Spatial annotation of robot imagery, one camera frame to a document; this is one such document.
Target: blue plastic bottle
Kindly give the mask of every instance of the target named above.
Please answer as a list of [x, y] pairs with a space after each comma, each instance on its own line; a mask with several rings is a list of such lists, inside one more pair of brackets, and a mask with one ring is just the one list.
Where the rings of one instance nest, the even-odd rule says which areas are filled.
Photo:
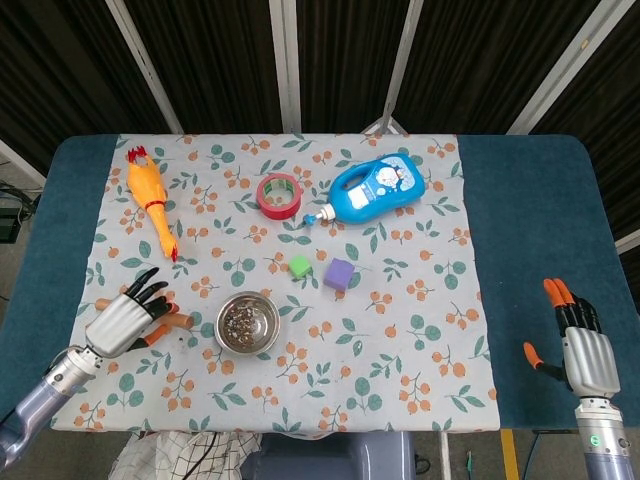
[[305, 215], [313, 225], [317, 220], [365, 223], [394, 208], [420, 198], [425, 191], [422, 175], [403, 153], [385, 155], [351, 167], [331, 185], [327, 204], [316, 215]]

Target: gray chair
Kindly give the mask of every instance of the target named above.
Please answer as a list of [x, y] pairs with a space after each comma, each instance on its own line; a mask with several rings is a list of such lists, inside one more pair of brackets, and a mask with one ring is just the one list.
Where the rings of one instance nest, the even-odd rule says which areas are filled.
[[321, 440], [265, 434], [241, 469], [245, 480], [414, 480], [408, 432], [335, 433]]

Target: green cube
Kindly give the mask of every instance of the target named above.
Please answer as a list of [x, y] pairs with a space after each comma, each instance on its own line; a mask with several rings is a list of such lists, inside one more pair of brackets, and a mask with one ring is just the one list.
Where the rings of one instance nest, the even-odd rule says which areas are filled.
[[311, 271], [311, 264], [304, 255], [297, 255], [289, 262], [289, 271], [294, 278], [302, 278]]

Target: purple cube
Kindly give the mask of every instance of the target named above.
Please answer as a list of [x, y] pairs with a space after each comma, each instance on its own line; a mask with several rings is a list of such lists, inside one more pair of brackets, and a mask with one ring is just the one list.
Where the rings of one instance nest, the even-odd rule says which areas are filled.
[[344, 292], [349, 286], [353, 271], [356, 269], [349, 262], [344, 260], [338, 260], [334, 258], [331, 260], [331, 265], [324, 274], [324, 283], [327, 287], [336, 289], [339, 292]]

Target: black curtain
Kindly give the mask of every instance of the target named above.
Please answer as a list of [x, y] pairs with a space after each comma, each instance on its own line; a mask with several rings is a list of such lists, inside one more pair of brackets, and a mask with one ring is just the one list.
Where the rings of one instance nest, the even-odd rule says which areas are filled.
[[166, 132], [106, 4], [0, 2], [0, 138], [46, 174], [73, 135]]
[[408, 0], [298, 0], [304, 132], [361, 132], [381, 115]]
[[[589, 150], [616, 239], [640, 229], [640, 3], [636, 2], [535, 128]], [[640, 247], [620, 257], [640, 305]]]
[[129, 0], [189, 133], [282, 132], [268, 0]]
[[597, 4], [424, 2], [393, 117], [411, 133], [505, 133]]

